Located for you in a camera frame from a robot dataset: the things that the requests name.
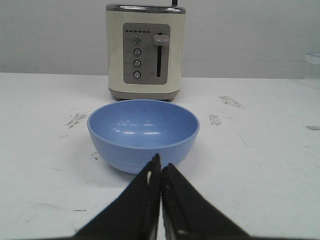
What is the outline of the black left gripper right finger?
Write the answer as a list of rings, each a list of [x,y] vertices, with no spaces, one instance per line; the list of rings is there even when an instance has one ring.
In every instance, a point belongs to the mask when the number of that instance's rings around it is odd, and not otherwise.
[[[251,240],[168,164],[161,172],[162,214],[167,240]]]

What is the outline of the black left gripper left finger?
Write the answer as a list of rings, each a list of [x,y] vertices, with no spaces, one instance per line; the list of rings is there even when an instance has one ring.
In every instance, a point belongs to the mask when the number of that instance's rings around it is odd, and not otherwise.
[[[73,236],[76,240],[155,240],[161,197],[157,153],[110,205]]]

